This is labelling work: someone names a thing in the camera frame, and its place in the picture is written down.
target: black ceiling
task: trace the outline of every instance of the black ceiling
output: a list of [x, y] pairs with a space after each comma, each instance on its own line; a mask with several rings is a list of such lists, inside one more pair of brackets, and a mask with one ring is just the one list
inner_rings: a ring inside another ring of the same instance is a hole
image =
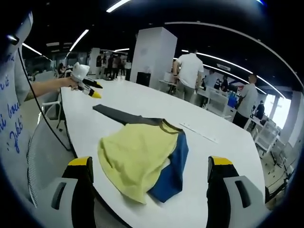
[[[190, 45], [198, 51], [216, 56], [257, 73], [277, 86], [301, 89], [291, 70], [270, 51], [239, 34], [202, 25], [164, 25], [172, 21], [200, 21], [229, 27], [256, 39], [278, 53], [303, 78], [300, 53], [303, 50], [300, 1], [264, 0], [131, 0], [112, 13], [107, 8], [118, 0], [46, 1], [33, 9], [34, 24], [28, 45], [48, 56], [58, 47], [46, 43], [72, 42], [85, 30], [88, 34], [75, 51], [90, 48], [131, 48], [140, 29], [163, 26], [178, 37], [175, 57]], [[25, 51], [30, 57], [33, 53]], [[207, 65], [217, 63], [247, 79], [248, 73], [227, 63], [199, 56]]]

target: gray shirt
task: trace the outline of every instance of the gray shirt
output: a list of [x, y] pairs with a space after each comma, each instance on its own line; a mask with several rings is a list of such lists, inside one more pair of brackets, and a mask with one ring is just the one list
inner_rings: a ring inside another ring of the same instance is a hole
[[20, 105], [29, 92], [29, 85], [21, 61], [15, 51], [8, 53], [0, 64], [0, 163], [16, 194], [28, 205], [30, 134], [23, 124]]

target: floor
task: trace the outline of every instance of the floor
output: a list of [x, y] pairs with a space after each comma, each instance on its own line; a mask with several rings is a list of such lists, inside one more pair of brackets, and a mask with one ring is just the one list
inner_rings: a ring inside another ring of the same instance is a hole
[[[43, 116], [40, 114], [36, 101], [26, 101], [21, 105], [20, 109], [25, 127], [30, 131], [31, 134], [33, 134], [39, 120], [43, 118]], [[56, 127], [57, 125], [56, 120], [50, 121], [49, 123], [53, 127]], [[66, 134], [63, 121], [61, 121], [61, 124], [59, 125], [59, 129], [60, 128], [63, 129], [62, 133]], [[284, 178], [286, 177], [284, 169], [274, 166], [273, 160], [270, 156], [264, 156], [263, 159], [261, 159], [261, 163], [264, 171], [265, 186], [268, 187], [269, 192], [272, 193], [284, 183]]]

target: blue fabric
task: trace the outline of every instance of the blue fabric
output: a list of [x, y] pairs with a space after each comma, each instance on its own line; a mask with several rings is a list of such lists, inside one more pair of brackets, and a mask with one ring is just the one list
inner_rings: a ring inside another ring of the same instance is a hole
[[150, 195], [160, 202], [164, 203], [182, 191], [182, 173], [188, 151], [186, 135], [184, 132], [181, 132], [177, 138], [176, 148], [169, 156], [170, 165], [161, 171], [156, 184], [148, 191]]

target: window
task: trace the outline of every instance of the window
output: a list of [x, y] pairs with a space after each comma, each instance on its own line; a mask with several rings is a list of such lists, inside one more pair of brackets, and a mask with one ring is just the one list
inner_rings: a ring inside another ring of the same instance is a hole
[[290, 104], [291, 104], [291, 100], [289, 100], [289, 99], [284, 99], [284, 98], [280, 97], [278, 100], [273, 121], [281, 129], [283, 129], [283, 127], [285, 125], [285, 122], [286, 122], [286, 119], [288, 116], [288, 112], [289, 112], [289, 108], [290, 108]]
[[272, 107], [274, 106], [276, 96], [268, 94], [264, 103], [265, 115], [269, 117]]

